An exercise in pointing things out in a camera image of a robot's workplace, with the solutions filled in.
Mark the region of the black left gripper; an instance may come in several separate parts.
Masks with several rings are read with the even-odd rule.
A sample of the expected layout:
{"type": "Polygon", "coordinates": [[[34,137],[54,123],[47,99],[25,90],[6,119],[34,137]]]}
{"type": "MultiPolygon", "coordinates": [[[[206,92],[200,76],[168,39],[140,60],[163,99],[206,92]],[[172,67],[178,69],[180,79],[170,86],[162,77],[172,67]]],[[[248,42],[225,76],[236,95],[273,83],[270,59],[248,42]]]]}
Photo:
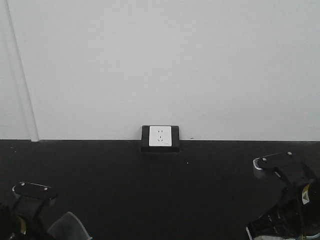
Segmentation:
{"type": "Polygon", "coordinates": [[[58,196],[55,188],[19,182],[12,187],[16,198],[13,207],[0,205],[0,238],[2,240],[49,240],[40,213],[45,205],[52,206],[58,196]]]}

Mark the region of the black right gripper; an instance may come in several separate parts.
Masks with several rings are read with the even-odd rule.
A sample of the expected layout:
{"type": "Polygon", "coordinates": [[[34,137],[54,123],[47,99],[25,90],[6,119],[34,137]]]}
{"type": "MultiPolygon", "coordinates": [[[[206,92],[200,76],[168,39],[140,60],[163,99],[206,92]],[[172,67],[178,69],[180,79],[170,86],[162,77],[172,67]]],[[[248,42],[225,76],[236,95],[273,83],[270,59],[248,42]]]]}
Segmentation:
{"type": "Polygon", "coordinates": [[[256,178],[277,176],[285,184],[279,201],[248,223],[250,240],[318,240],[320,178],[303,162],[291,164],[293,153],[278,152],[252,160],[256,178]]]}

